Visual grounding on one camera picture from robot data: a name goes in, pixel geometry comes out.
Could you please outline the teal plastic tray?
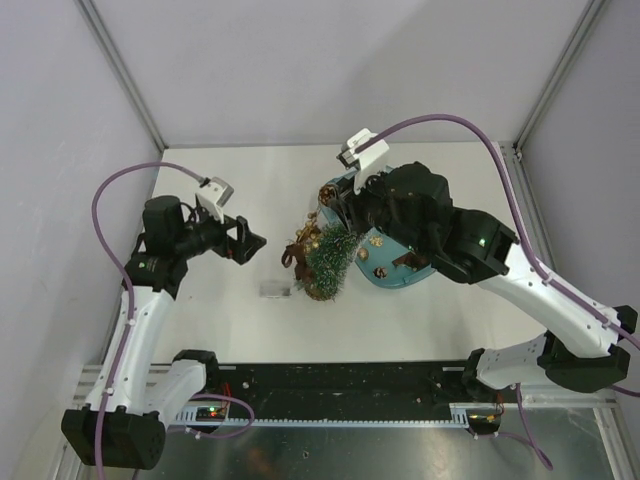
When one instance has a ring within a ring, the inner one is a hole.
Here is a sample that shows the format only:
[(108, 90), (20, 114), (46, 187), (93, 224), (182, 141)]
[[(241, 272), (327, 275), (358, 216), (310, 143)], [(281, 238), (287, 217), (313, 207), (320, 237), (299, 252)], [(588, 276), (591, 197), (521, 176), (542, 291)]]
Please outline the teal plastic tray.
[[(337, 199), (337, 188), (348, 184), (355, 176), (348, 172), (331, 179), (319, 191), (318, 206), (322, 227), (339, 225), (343, 218), (329, 206)], [(423, 281), (435, 273), (407, 247), (400, 245), (386, 234), (370, 228), (361, 238), (355, 265), (373, 285), (384, 289), (402, 289)]]

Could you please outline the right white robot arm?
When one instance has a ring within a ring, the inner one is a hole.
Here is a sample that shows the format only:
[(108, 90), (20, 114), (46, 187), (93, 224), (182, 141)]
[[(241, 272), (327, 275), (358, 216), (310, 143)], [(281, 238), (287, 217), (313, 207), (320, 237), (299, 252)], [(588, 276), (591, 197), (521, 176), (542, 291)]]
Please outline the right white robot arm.
[(455, 206), (446, 178), (425, 165), (372, 175), (361, 189), (345, 175), (323, 186), (319, 201), (349, 230), (375, 229), (402, 245), (412, 267), (490, 291), (545, 327), (527, 342), (473, 351), (461, 376), (469, 399), (516, 383), (594, 393), (626, 379), (631, 356), (618, 343), (634, 332), (637, 312), (599, 304), (536, 264), (522, 237), (489, 213)]

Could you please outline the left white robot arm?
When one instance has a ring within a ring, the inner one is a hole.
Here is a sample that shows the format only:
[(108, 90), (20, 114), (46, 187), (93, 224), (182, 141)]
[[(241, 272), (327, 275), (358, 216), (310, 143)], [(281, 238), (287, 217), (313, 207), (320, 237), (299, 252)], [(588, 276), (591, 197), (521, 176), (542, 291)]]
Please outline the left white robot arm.
[(88, 466), (153, 469), (183, 407), (195, 396), (207, 400), (223, 391), (216, 355), (205, 350), (180, 351), (149, 387), (154, 350), (189, 260), (213, 252), (243, 265), (267, 243), (242, 216), (216, 218), (202, 198), (194, 207), (172, 195), (152, 198), (142, 221), (101, 371), (83, 406), (66, 411), (61, 422), (62, 433)]

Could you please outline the brown ribbon bow garland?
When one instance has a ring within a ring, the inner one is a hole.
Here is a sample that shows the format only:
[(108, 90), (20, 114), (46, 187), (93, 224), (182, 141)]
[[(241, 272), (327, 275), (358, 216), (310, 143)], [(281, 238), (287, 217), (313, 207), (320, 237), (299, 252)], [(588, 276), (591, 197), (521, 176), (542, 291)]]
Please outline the brown ribbon bow garland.
[(281, 265), (284, 268), (294, 266), (294, 277), (298, 282), (308, 283), (314, 277), (307, 256), (319, 245), (321, 229), (318, 217), (318, 210), (307, 215), (305, 224), (296, 231), (295, 239), (285, 247), (281, 256)]

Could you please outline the small green christmas tree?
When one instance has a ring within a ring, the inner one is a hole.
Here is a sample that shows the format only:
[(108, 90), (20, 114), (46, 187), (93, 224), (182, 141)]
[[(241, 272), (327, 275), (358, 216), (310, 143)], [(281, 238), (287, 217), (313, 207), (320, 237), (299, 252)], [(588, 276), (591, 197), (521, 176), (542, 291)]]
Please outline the small green christmas tree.
[(363, 234), (350, 231), (341, 223), (320, 229), (303, 250), (309, 272), (299, 283), (310, 298), (331, 301), (338, 296), (363, 239)]

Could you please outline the clear battery box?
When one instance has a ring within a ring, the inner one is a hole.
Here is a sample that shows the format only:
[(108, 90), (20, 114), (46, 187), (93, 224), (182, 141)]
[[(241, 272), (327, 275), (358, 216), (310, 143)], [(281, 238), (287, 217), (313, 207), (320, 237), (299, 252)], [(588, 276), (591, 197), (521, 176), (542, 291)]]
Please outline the clear battery box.
[(289, 281), (266, 280), (260, 283), (259, 296), (266, 299), (282, 299), (292, 295), (292, 284)]

